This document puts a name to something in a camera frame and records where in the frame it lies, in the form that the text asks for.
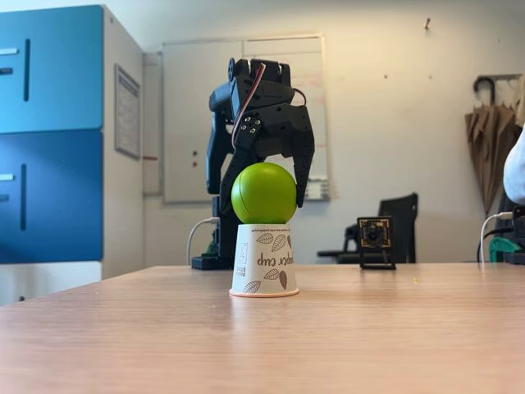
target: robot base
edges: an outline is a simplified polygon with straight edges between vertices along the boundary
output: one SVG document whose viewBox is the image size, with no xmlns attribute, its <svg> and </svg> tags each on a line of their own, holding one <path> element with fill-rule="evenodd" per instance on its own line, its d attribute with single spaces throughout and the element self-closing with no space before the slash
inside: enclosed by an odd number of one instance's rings
<svg viewBox="0 0 525 394">
<path fill-rule="evenodd" d="M 233 259 L 219 256 L 199 256 L 191 259 L 191 268 L 204 271 L 212 269 L 233 269 Z"/>
</svg>

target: umbrella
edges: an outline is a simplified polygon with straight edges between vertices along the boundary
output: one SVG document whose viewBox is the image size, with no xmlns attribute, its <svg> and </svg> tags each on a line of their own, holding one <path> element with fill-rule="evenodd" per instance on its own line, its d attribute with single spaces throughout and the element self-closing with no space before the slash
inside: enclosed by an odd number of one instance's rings
<svg viewBox="0 0 525 394">
<path fill-rule="evenodd" d="M 516 143 L 519 128 L 512 109 L 505 105 L 494 105 L 494 82 L 479 79 L 474 84 L 487 81 L 491 87 L 491 105 L 474 108 L 465 115 L 467 142 L 477 183 L 483 198 L 485 212 L 488 213 L 503 179 L 505 159 Z"/>
</svg>

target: upside-down paper cup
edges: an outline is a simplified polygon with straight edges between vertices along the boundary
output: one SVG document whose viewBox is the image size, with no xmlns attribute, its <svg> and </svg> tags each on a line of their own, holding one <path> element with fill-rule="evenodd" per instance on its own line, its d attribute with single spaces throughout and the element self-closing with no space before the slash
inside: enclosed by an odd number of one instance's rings
<svg viewBox="0 0 525 394">
<path fill-rule="evenodd" d="M 239 225 L 230 294 L 283 297 L 297 293 L 288 225 Z"/>
</svg>

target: white sleeve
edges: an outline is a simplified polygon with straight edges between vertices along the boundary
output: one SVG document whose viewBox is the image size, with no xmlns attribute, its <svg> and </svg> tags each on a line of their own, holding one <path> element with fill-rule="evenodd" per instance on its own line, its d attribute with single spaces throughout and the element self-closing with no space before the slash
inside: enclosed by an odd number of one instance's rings
<svg viewBox="0 0 525 394">
<path fill-rule="evenodd" d="M 525 132 L 507 156 L 503 185 L 507 196 L 516 204 L 525 205 Z"/>
</svg>

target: office chair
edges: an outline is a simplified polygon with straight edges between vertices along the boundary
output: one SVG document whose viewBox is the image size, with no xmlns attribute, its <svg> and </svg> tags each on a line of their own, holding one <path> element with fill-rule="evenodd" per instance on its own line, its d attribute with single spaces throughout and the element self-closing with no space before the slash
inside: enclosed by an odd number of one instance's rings
<svg viewBox="0 0 525 394">
<path fill-rule="evenodd" d="M 416 242 L 415 222 L 418 216 L 418 195 L 412 193 L 398 199 L 384 199 L 379 204 L 377 216 L 392 216 L 392 262 L 393 263 L 415 263 Z M 359 263 L 359 230 L 357 224 L 346 227 L 345 242 L 343 250 L 320 250 L 318 257 L 333 257 L 338 264 Z M 354 241 L 356 250 L 349 250 L 349 242 Z M 367 260 L 383 261 L 382 254 L 372 254 Z"/>
</svg>

